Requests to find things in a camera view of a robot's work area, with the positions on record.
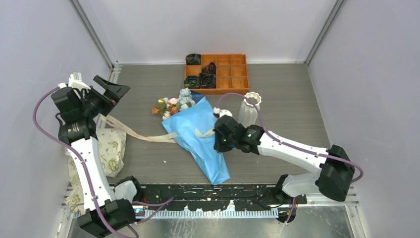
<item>beige ribbon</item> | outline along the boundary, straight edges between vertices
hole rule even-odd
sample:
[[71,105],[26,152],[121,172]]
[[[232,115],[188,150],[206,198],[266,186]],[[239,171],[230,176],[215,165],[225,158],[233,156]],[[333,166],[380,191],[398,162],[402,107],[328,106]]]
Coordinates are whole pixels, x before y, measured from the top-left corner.
[[122,122],[118,121],[114,117],[108,115],[104,117],[101,115],[101,119],[105,121],[106,124],[124,131],[128,135],[133,136],[134,138],[137,138],[139,140],[145,140],[149,142],[163,142],[163,143],[176,143],[173,138],[177,137],[178,135],[176,133],[170,133],[166,135],[160,135],[160,136],[142,136],[137,134],[135,131],[130,129],[128,126],[124,125]]

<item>wooden organizer box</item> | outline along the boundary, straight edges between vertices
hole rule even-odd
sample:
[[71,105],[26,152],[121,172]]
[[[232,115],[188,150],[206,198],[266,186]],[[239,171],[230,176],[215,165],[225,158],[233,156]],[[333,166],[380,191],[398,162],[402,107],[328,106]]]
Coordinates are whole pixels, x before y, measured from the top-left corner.
[[216,88],[192,88],[192,91],[206,95],[246,94],[250,91],[245,54],[201,55],[201,65],[186,65],[184,76],[198,76],[201,69],[211,62],[216,64]]

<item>orange flower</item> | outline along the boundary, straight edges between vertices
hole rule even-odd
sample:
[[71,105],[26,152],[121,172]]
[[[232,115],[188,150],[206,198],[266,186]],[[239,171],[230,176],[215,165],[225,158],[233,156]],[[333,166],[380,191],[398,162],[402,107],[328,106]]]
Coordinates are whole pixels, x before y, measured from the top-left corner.
[[176,113],[178,113],[179,112],[179,110],[178,110],[178,108],[177,107],[172,107],[171,108],[171,111],[170,111],[170,114],[171,115],[173,115],[173,114],[176,114]]
[[158,113],[159,113],[159,108],[153,107],[152,114],[158,114]]

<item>black ribbon roll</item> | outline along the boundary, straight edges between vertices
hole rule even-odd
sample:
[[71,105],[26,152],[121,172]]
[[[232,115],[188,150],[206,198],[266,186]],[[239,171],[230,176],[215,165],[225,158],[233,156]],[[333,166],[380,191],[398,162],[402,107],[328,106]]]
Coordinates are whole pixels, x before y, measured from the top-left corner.
[[188,75],[184,79],[184,86],[187,88],[200,88],[198,77],[195,75]]
[[216,88],[216,75],[208,73],[200,73],[198,75],[200,88]]
[[187,62],[187,65],[201,65],[201,55],[189,54],[185,57],[185,62]]
[[202,73],[208,73],[208,74],[216,74],[216,64],[213,62],[209,63],[207,66],[201,69]]

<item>blue wrapping paper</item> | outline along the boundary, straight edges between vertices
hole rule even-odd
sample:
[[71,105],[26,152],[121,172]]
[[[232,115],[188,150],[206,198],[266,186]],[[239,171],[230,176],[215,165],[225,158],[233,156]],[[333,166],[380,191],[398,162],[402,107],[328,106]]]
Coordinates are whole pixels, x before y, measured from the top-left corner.
[[209,181],[218,185],[228,180],[230,174],[223,154],[214,150],[215,135],[206,134],[214,128],[215,122],[213,109],[206,97],[203,97],[194,107],[162,121],[162,125],[168,133],[175,132],[178,135],[174,140],[191,152]]

